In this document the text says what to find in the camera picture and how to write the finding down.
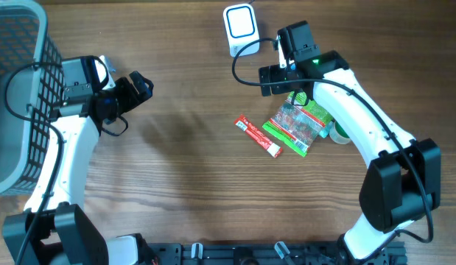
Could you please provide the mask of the green candy bag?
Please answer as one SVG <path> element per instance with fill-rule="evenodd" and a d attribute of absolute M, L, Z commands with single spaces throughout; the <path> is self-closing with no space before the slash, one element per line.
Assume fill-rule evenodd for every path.
<path fill-rule="evenodd" d="M 318 133 L 330 121 L 332 115 L 316 101 L 307 99 L 304 92 L 291 92 L 262 128 L 305 157 Z"/>

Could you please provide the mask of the mint wet wipes packet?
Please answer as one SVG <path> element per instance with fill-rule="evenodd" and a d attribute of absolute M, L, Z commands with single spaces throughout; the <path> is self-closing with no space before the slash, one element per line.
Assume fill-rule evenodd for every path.
<path fill-rule="evenodd" d="M 326 138 L 329 135 L 330 129 L 334 126 L 334 122 L 330 121 L 319 133 L 321 138 Z"/>

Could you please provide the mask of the green-lidded jar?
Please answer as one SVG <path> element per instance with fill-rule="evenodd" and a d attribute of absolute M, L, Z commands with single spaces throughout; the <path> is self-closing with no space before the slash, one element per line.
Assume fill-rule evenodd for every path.
<path fill-rule="evenodd" d="M 329 137 L 336 144 L 344 145 L 351 142 L 351 139 L 337 121 L 333 122 L 331 129 L 329 130 Z"/>

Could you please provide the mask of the red stick sachet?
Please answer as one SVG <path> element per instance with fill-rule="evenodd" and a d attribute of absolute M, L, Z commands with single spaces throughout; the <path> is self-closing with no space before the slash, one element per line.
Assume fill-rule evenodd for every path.
<path fill-rule="evenodd" d="M 273 158 L 277 158 L 283 149 L 272 142 L 259 128 L 251 123 L 243 114 L 234 121 L 234 124 L 244 133 L 250 136 L 259 146 L 261 146 Z"/>

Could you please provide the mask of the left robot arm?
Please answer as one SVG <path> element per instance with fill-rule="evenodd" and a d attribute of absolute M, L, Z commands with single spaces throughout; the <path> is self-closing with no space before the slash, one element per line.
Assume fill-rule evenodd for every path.
<path fill-rule="evenodd" d="M 49 144 L 38 184 L 23 213 L 9 216 L 3 237 L 16 264 L 156 264 L 157 255 L 141 234 L 105 240 L 83 210 L 94 147 L 105 125 L 122 120 L 153 95 L 151 80 L 137 71 L 113 81 L 99 57 L 55 63 L 63 71 L 63 97 L 44 119 Z"/>

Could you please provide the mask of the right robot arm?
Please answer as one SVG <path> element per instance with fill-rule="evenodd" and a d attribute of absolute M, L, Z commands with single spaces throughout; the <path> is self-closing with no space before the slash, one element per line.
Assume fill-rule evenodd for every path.
<path fill-rule="evenodd" d="M 441 203 L 441 150 L 418 141 L 367 95 L 336 51 L 321 53 L 309 24 L 300 21 L 276 37 L 279 63 L 259 69 L 265 96 L 301 91 L 328 111 L 358 148 L 367 173 L 359 193 L 362 214 L 339 239 L 339 261 L 363 264 L 421 218 L 433 239 L 431 212 Z"/>

